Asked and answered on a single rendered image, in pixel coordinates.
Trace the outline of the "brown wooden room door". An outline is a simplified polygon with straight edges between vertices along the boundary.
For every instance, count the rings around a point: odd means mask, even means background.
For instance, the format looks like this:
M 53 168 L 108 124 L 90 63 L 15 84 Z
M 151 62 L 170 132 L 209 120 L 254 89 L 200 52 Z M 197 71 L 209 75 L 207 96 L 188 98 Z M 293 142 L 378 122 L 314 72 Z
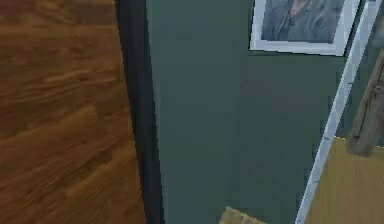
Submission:
M 0 0 L 0 224 L 161 224 L 124 0 Z

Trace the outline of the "white framed grey picture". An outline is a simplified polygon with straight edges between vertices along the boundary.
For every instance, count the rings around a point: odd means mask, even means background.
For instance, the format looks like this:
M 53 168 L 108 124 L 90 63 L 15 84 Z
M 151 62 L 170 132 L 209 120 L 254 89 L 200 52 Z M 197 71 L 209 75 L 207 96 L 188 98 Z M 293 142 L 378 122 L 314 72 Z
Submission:
M 249 50 L 343 56 L 361 0 L 253 0 Z

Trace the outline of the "brown wooden table leg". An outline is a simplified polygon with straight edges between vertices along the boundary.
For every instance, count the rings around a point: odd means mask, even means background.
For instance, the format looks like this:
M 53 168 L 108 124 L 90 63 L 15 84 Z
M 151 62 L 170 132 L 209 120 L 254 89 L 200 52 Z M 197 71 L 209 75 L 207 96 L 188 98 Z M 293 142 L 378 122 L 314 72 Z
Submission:
M 369 157 L 384 131 L 384 48 L 380 50 L 346 141 L 346 152 Z

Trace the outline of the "white door frame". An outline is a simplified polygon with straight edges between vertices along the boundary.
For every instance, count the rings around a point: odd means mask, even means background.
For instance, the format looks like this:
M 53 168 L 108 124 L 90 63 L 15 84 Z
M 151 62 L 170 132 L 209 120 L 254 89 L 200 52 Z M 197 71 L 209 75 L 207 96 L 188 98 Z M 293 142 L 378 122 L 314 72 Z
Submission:
M 366 0 L 294 224 L 305 224 L 382 0 Z

